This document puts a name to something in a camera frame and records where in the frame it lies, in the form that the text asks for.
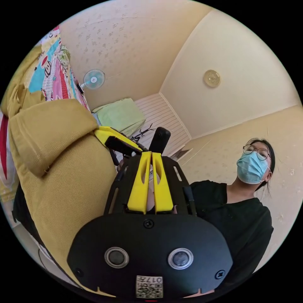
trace sticker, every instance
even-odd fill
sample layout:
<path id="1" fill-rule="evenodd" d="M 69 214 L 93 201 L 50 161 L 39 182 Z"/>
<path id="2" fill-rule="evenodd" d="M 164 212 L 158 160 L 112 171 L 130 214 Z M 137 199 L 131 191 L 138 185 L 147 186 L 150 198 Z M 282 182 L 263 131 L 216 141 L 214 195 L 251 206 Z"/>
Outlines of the sticker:
<path id="1" fill-rule="evenodd" d="M 163 298 L 163 278 L 137 276 L 136 297 L 143 299 Z"/>

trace blue surgical mask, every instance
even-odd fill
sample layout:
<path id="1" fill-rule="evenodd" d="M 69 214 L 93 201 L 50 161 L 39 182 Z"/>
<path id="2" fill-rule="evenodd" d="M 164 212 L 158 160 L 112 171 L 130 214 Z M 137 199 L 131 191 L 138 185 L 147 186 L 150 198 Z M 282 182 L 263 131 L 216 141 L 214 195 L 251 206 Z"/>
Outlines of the blue surgical mask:
<path id="1" fill-rule="evenodd" d="M 249 155 L 242 154 L 241 158 L 237 161 L 237 166 L 238 178 L 247 184 L 259 184 L 263 182 L 262 177 L 268 168 L 265 158 L 264 160 L 260 160 L 256 151 L 253 151 Z"/>

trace round ceiling lamp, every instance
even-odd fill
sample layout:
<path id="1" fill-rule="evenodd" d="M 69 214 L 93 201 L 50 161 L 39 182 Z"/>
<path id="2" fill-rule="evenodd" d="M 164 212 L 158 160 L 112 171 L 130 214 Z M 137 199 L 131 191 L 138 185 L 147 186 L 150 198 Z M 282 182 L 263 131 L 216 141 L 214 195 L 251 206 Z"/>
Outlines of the round ceiling lamp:
<path id="1" fill-rule="evenodd" d="M 204 74 L 204 82 L 210 87 L 217 87 L 221 82 L 220 75 L 212 69 L 209 69 Z"/>

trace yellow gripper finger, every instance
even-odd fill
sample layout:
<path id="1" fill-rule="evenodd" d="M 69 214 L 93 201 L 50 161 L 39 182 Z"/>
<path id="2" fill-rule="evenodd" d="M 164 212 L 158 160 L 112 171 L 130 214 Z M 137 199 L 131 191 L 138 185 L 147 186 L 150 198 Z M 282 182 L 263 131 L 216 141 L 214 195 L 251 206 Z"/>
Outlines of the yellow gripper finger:
<path id="1" fill-rule="evenodd" d="M 94 134 L 104 146 L 106 146 L 105 144 L 109 137 L 116 137 L 120 141 L 132 146 L 136 150 L 142 151 L 142 149 L 135 142 L 133 142 L 129 138 L 123 136 L 121 133 L 117 132 L 116 130 L 112 129 L 111 127 L 100 126 L 99 129 L 96 129 L 94 131 Z"/>
<path id="2" fill-rule="evenodd" d="M 127 208 L 130 211 L 146 214 L 151 156 L 150 151 L 141 154 L 139 168 L 127 203 Z"/>
<path id="3" fill-rule="evenodd" d="M 167 183 L 161 154 L 153 152 L 151 157 L 154 177 L 154 197 L 156 213 L 163 211 L 172 211 L 174 205 Z"/>

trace woman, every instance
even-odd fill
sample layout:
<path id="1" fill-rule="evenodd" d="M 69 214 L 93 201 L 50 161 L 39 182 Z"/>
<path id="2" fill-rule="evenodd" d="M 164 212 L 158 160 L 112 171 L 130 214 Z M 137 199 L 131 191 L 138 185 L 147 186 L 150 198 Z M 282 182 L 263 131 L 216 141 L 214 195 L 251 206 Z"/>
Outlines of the woman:
<path id="1" fill-rule="evenodd" d="M 237 167 L 231 185 L 209 180 L 191 184 L 197 215 L 221 231 L 233 259 L 218 289 L 236 285 L 255 271 L 273 232 L 269 209 L 254 196 L 274 172 L 272 146 L 266 140 L 251 139 L 243 147 Z"/>

